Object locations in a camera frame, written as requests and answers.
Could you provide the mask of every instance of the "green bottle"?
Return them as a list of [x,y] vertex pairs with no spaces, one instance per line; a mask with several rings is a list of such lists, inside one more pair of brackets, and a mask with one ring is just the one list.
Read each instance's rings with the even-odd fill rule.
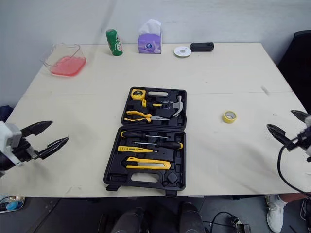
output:
[[115,56],[122,55],[122,45],[118,37],[117,31],[114,29],[109,29],[106,31],[106,36],[112,54]]

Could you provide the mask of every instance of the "white sneaker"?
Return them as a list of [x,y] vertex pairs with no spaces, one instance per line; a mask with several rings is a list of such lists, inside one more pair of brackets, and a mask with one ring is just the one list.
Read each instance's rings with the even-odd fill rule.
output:
[[282,230],[284,218],[284,206],[287,204],[278,195],[265,197],[269,212],[267,223],[273,232],[279,233]]

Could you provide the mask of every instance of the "black chair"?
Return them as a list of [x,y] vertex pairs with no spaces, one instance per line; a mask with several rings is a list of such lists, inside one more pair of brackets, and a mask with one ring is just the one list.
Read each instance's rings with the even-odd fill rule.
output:
[[311,114],[311,30],[295,33],[278,69]]

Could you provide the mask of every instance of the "tape measure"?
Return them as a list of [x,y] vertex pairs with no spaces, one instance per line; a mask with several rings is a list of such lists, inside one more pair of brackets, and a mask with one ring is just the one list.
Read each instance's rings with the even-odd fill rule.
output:
[[223,121],[227,124],[233,123],[238,118],[238,115],[233,111],[226,111],[223,114]]
[[142,102],[142,106],[146,107],[147,101],[145,100],[146,91],[145,90],[139,90],[139,89],[133,89],[131,93],[131,97],[134,100],[140,100]]

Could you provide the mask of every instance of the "person's leg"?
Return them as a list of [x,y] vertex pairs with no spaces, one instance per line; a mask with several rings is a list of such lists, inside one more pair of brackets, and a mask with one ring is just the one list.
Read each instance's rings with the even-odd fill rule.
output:
[[284,201],[284,202],[292,202],[294,200],[300,200],[305,198],[306,196],[302,193],[286,193],[286,194],[279,194],[279,197]]
[[266,196],[266,202],[269,208],[267,214],[267,223],[273,232],[279,233],[283,226],[284,206],[288,202],[300,200],[306,196],[301,193],[289,193]]

